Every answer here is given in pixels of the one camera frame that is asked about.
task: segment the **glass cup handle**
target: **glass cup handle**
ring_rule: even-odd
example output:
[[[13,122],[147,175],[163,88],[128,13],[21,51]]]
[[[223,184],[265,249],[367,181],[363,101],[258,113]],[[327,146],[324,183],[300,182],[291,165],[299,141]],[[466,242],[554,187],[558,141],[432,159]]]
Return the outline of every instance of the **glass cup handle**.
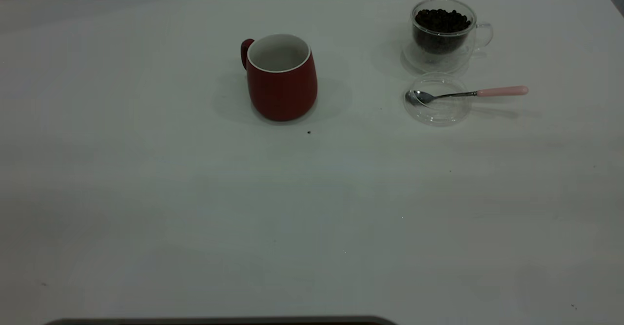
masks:
[[[487,36],[486,38],[477,38],[477,40],[474,43],[475,51],[479,51],[481,50],[481,48],[486,47],[488,43],[490,43],[490,41],[492,41],[492,38],[494,37],[494,28],[492,28],[492,24],[487,23],[486,21],[482,21],[480,23],[477,23],[477,29],[480,29],[480,28],[487,31]]]

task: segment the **mug rim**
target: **mug rim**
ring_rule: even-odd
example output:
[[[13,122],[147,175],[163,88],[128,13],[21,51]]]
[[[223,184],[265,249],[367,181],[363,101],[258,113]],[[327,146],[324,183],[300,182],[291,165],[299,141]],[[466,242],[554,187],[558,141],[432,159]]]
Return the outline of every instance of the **mug rim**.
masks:
[[[254,61],[252,61],[252,58],[250,56],[250,53],[252,52],[252,49],[254,48],[254,45],[256,45],[256,43],[259,43],[267,38],[270,37],[276,37],[276,36],[287,36],[287,37],[294,37],[295,39],[301,41],[302,43],[304,43],[306,45],[306,47],[308,48],[308,55],[306,56],[306,58],[303,60],[302,63],[299,63],[298,65],[296,65],[295,67],[292,67],[290,69],[285,69],[285,70],[267,70],[264,68],[260,68],[256,65],[256,63],[254,63]],[[266,72],[266,73],[274,73],[274,74],[279,74],[279,73],[287,73],[287,72],[291,72],[299,67],[301,67],[302,65],[304,65],[309,59],[310,56],[312,55],[312,48],[310,47],[310,44],[308,44],[305,40],[303,40],[302,38],[295,36],[293,34],[283,34],[283,33],[278,33],[278,34],[271,34],[269,36],[265,36],[262,37],[254,42],[251,43],[251,45],[249,46],[249,48],[247,49],[247,61],[249,61],[249,63],[252,64],[252,66],[254,68],[256,68],[257,70],[260,70],[262,72]]]
[[[477,14],[474,12],[474,10],[472,8],[470,8],[470,6],[466,5],[465,3],[458,1],[458,0],[442,0],[442,1],[453,1],[454,3],[458,3],[459,5],[464,6],[466,9],[468,9],[468,11],[471,12],[472,16],[474,17],[472,19],[472,22],[470,23],[470,26],[468,26],[468,28],[464,29],[464,30],[460,30],[459,32],[454,32],[454,33],[441,33],[441,32],[436,32],[435,30],[430,30],[427,29],[425,27],[423,27],[422,25],[420,25],[417,21],[416,21],[416,9],[418,8],[418,6],[423,5],[423,3],[427,3],[430,1],[439,1],[439,0],[424,0],[424,1],[420,1],[419,3],[416,4],[416,6],[414,6],[414,8],[412,8],[412,16],[411,16],[411,21],[412,24],[415,25],[415,27],[419,28],[420,30],[423,30],[426,33],[429,34],[433,34],[435,36],[441,36],[441,37],[455,37],[455,36],[462,36],[464,34],[466,34],[467,32],[470,32],[476,25],[477,25]]]

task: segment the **clear glass saucer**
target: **clear glass saucer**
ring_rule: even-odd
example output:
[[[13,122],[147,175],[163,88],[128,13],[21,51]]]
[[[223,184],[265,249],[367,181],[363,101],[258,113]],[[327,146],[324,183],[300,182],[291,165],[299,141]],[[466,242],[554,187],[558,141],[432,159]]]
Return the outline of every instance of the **clear glass saucer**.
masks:
[[[420,90],[432,96],[468,92],[458,78],[450,74],[437,72],[423,74],[418,77],[406,92],[410,90]],[[405,93],[401,97],[408,114],[425,124],[437,126],[459,123],[459,121],[466,118],[472,104],[470,97],[441,98],[426,105],[420,103],[415,98],[410,98],[411,101],[408,100]]]

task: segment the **coffee bean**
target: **coffee bean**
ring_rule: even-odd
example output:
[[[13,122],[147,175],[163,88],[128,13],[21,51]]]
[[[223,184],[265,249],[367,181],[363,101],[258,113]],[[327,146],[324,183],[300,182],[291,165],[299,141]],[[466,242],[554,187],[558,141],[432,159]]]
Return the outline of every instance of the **coffee bean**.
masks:
[[[456,10],[447,12],[443,9],[420,10],[414,17],[421,27],[437,33],[456,33],[470,27],[468,17]],[[413,30],[414,40],[426,52],[431,54],[449,54],[461,47],[466,35],[444,37],[423,32],[417,27]]]

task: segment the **mug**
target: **mug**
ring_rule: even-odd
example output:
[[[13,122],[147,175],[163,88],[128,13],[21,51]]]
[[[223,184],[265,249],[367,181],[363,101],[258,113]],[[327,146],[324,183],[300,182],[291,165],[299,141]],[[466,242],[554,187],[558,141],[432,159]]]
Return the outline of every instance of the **mug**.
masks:
[[[252,104],[267,119],[287,121],[307,113],[316,100],[312,49],[300,38],[275,34],[240,46]]]
[[[470,25],[459,32],[435,32],[421,26],[416,15],[421,10],[443,9],[455,11],[466,16]],[[455,72],[463,67],[475,50],[485,47],[493,37],[490,23],[477,23],[477,15],[472,8],[457,0],[425,0],[417,4],[410,17],[412,24],[412,43],[405,51],[406,58],[416,68],[424,72]],[[483,29],[486,36],[477,40],[476,30]]]

